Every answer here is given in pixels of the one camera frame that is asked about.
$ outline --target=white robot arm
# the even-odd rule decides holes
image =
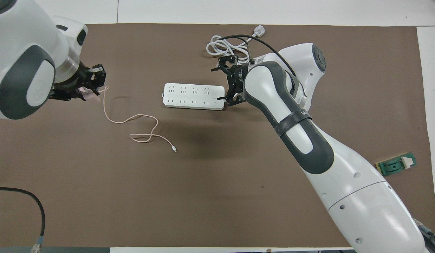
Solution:
[[[0,0],[0,118],[27,117],[48,98],[99,95],[102,65],[89,69],[79,60],[87,31],[71,19],[50,19],[33,0]]]
[[[319,129],[308,114],[314,88],[325,73],[322,52],[307,43],[279,53],[295,75],[274,53],[232,67],[225,61],[233,63],[235,56],[220,59],[216,69],[227,74],[229,106],[247,101],[263,112],[358,253],[427,253],[422,234],[383,176]]]

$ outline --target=white power strip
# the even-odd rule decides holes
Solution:
[[[184,83],[166,83],[163,92],[163,104],[167,107],[222,110],[225,90],[217,85],[199,85]]]

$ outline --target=charging cable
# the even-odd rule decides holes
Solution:
[[[26,191],[24,189],[18,189],[18,188],[11,188],[11,187],[0,187],[0,191],[12,191],[12,192],[20,192],[23,194],[26,194],[33,198],[33,200],[36,202],[36,204],[39,207],[39,211],[41,212],[41,232],[39,233],[39,237],[36,240],[35,245],[31,248],[31,253],[40,253],[41,247],[44,240],[44,229],[46,227],[46,215],[44,214],[44,208],[41,202],[39,201],[38,197],[35,196],[35,194]]]
[[[99,91],[99,92],[102,92],[102,91],[103,91],[103,93],[104,93],[104,97],[103,97],[103,108],[104,108],[105,117],[106,117],[108,120],[110,120],[111,122],[116,123],[116,124],[123,124],[123,123],[126,123],[126,122],[130,121],[130,120],[137,119],[137,118],[139,118],[139,117],[151,117],[151,118],[153,118],[153,119],[156,121],[156,123],[155,123],[155,126],[154,126],[154,127],[152,128],[152,130],[150,131],[150,134],[130,134],[130,139],[132,139],[132,140],[134,140],[134,141],[136,141],[136,142],[140,142],[140,143],[147,143],[147,142],[149,142],[149,141],[152,139],[153,136],[155,136],[155,137],[160,137],[160,138],[164,139],[165,141],[167,141],[167,142],[169,143],[169,145],[171,145],[171,148],[172,148],[172,150],[174,150],[174,152],[177,152],[176,147],[175,147],[174,145],[172,145],[172,143],[171,143],[168,139],[164,138],[164,137],[161,136],[161,135],[154,134],[154,130],[155,130],[155,128],[158,126],[158,119],[157,119],[156,117],[154,117],[154,116],[146,115],[146,114],[136,114],[136,115],[133,115],[132,117],[129,117],[127,120],[124,120],[124,121],[121,121],[121,122],[117,122],[117,121],[111,120],[111,119],[108,117],[108,115],[107,115],[107,113],[106,113],[106,110],[105,110],[105,92],[106,92],[109,88],[110,88],[110,86],[107,85],[107,86],[105,86],[105,88],[104,88],[103,90]],[[134,138],[134,136],[145,136],[145,138],[147,138],[147,136],[149,136],[149,137],[148,137],[147,140],[145,140],[145,141],[140,141],[140,140],[137,140],[138,137]]]
[[[253,37],[263,36],[266,30],[263,26],[259,25],[253,30]],[[248,63],[250,61],[250,52],[248,50],[248,45],[243,42],[239,45],[233,45],[227,40],[220,40],[222,36],[214,35],[211,37],[210,43],[207,44],[206,50],[210,56],[234,56],[235,53],[241,53],[243,56],[238,57],[238,65]]]

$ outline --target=brown tabletop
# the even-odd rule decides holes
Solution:
[[[158,117],[170,139],[139,144],[154,121],[109,122],[102,104],[50,100],[19,121],[0,119],[0,186],[36,194],[47,246],[347,247],[319,197],[264,115],[244,103],[222,111],[163,105],[167,82],[222,85],[210,72],[211,36],[253,25],[89,25],[81,59],[107,71],[114,120]],[[435,231],[435,200],[415,27],[265,26],[278,50],[316,43],[327,73],[314,122],[371,163],[412,152],[417,165],[386,179]],[[251,42],[253,56],[268,53]],[[32,245],[33,200],[0,192],[0,246]]]

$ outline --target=metal connector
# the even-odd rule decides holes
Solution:
[[[33,245],[30,253],[41,253],[41,244]]]

